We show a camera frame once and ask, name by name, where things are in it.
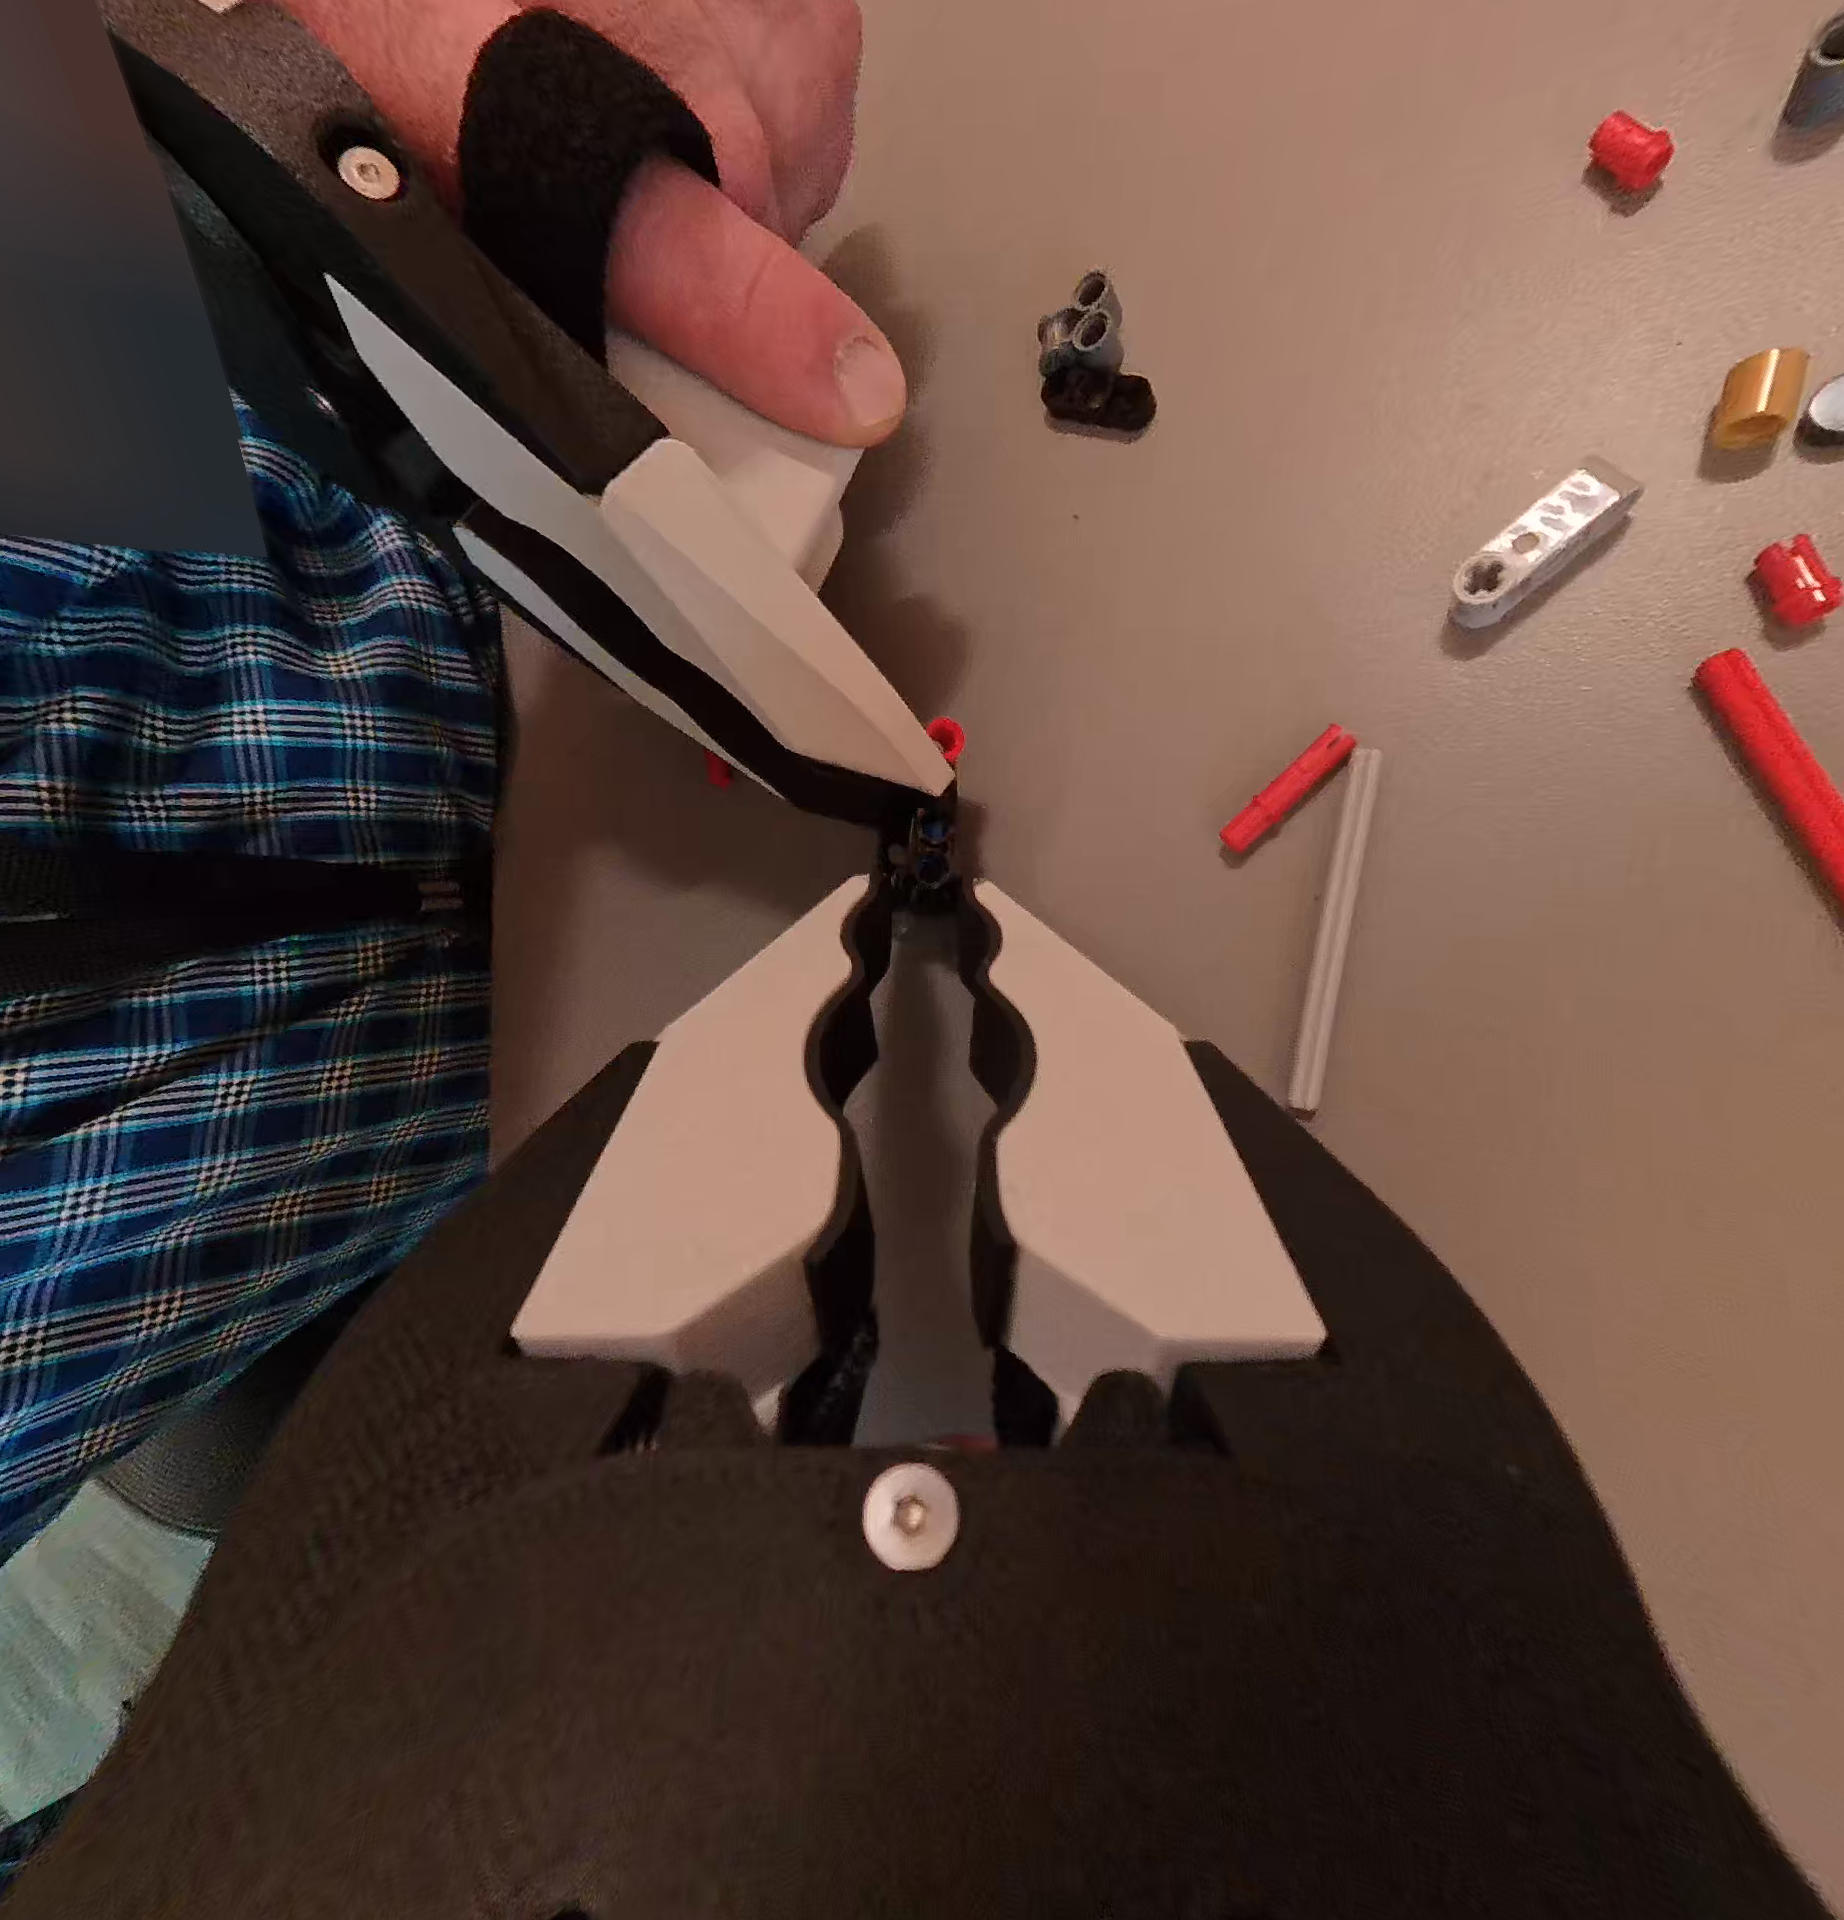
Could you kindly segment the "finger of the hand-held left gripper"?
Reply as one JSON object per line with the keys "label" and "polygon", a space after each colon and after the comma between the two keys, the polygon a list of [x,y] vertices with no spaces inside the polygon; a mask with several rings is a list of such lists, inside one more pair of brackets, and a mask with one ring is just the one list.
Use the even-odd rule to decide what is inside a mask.
{"label": "finger of the hand-held left gripper", "polygon": [[605,583],[777,745],[930,800],[953,786],[923,722],[694,448],[655,441],[596,519]]}
{"label": "finger of the hand-held left gripper", "polygon": [[889,802],[923,797],[777,745],[726,691],[671,653],[605,583],[596,519],[601,493],[576,493],[489,417],[474,417],[434,372],[415,371],[415,356],[392,346],[382,323],[359,320],[355,309],[346,323],[362,360],[432,430],[446,476],[485,491],[448,527],[506,605],[633,703],[796,810],[877,828]]}

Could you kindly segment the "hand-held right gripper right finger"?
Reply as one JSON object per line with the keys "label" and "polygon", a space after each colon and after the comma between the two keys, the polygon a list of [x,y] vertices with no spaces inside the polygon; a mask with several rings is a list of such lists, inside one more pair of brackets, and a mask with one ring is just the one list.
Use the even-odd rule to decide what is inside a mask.
{"label": "hand-held right gripper right finger", "polygon": [[1326,1326],[1199,1067],[1210,1052],[995,882],[966,897],[983,1127],[973,1309],[1000,1438],[1109,1376],[1316,1357]]}

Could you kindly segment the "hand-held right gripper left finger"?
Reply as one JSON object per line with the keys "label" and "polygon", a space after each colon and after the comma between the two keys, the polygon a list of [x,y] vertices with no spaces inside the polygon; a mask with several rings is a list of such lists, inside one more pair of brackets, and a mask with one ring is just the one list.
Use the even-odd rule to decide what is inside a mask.
{"label": "hand-held right gripper left finger", "polygon": [[853,876],[671,1020],[509,1336],[529,1358],[737,1380],[767,1427],[820,1353],[808,1256],[841,1183],[810,1067],[848,986]]}

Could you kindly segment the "black frame with red bushes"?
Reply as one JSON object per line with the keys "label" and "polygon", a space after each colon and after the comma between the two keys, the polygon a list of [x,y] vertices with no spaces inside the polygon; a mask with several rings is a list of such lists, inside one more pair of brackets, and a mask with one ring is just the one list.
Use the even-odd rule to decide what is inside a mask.
{"label": "black frame with red bushes", "polygon": [[949,785],[934,797],[889,802],[877,822],[877,863],[892,910],[949,918],[963,902],[960,760],[966,730],[950,716],[926,725],[930,742],[949,768]]}

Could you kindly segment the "person's left hand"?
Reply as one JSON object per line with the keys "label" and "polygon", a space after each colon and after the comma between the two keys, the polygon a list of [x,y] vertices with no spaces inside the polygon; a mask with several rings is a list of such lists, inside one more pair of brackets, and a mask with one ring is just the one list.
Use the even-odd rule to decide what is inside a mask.
{"label": "person's left hand", "polygon": [[884,333],[799,253],[855,150],[853,3],[293,3],[501,272],[753,414],[871,448]]}

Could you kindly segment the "light grey long axle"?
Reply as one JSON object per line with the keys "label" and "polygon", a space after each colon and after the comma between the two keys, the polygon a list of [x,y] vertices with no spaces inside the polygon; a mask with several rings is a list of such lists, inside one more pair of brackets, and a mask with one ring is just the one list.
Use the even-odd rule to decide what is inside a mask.
{"label": "light grey long axle", "polygon": [[1314,946],[1294,1030],[1286,1105],[1295,1116],[1320,1113],[1332,1032],[1345,979],[1347,943],[1366,865],[1384,754],[1357,747],[1345,763],[1345,790],[1324,879]]}

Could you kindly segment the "person in plaid shirt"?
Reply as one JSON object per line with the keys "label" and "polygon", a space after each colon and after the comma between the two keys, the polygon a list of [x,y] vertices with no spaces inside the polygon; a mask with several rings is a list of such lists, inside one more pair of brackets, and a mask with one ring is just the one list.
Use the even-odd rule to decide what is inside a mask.
{"label": "person in plaid shirt", "polygon": [[[237,426],[264,559],[0,538],[0,832],[485,875],[495,603]],[[0,1003],[0,1568],[477,1187],[485,943],[292,933]]]}

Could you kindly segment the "red axle pin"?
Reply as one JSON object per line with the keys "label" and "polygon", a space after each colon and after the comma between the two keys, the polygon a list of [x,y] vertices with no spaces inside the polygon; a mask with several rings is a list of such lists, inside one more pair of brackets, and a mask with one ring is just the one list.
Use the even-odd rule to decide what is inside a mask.
{"label": "red axle pin", "polygon": [[1330,725],[1281,768],[1221,829],[1224,855],[1244,857],[1269,837],[1356,753],[1353,733]]}

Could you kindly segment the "black short connector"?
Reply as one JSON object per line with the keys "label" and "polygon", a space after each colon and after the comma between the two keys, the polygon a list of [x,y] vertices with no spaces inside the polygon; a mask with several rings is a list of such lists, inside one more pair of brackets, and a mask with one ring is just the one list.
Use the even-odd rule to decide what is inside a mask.
{"label": "black short connector", "polygon": [[1066,367],[1041,382],[1045,417],[1070,435],[1132,441],[1156,415],[1156,396],[1144,376]]}

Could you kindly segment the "dark grey tube connector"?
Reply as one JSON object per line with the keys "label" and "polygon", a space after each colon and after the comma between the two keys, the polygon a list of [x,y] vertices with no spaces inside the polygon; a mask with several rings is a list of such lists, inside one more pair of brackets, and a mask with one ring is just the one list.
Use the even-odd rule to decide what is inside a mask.
{"label": "dark grey tube connector", "polygon": [[1844,7],[1807,41],[1777,127],[1812,136],[1844,122]]}
{"label": "dark grey tube connector", "polygon": [[1121,321],[1124,309],[1109,274],[1084,272],[1069,301],[1035,325],[1038,372],[1117,372],[1124,363]]}

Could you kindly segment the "long red axle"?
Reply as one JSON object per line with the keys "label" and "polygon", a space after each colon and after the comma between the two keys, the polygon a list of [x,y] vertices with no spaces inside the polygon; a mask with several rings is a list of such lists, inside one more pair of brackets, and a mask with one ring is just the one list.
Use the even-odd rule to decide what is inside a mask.
{"label": "long red axle", "polygon": [[1693,691],[1844,915],[1844,796],[1742,650],[1697,669]]}

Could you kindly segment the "pale green cloth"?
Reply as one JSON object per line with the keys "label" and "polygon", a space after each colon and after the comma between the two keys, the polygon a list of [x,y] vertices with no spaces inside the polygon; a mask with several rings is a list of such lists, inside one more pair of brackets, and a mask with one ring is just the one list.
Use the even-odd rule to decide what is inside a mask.
{"label": "pale green cloth", "polygon": [[119,1738],[237,1475],[234,1445],[166,1430],[0,1567],[0,1841],[81,1790]]}

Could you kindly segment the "light grey three-hole liftarm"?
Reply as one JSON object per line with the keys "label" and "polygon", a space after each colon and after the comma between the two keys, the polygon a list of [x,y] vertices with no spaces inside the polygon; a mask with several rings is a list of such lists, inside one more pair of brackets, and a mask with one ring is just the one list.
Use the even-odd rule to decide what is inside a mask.
{"label": "light grey three-hole liftarm", "polygon": [[1570,470],[1456,565],[1449,621],[1480,632],[1518,615],[1613,540],[1643,491],[1602,458]]}

